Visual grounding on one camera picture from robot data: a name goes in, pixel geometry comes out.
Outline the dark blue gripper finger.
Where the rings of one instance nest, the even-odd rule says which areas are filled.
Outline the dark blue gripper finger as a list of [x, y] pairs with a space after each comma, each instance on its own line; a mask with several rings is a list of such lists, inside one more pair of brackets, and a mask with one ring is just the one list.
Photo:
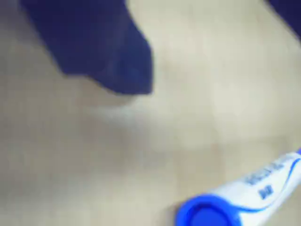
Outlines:
[[23, 0], [42, 42], [67, 75], [125, 95], [153, 89], [151, 47], [123, 0]]
[[275, 13], [301, 39], [301, 0], [266, 0]]

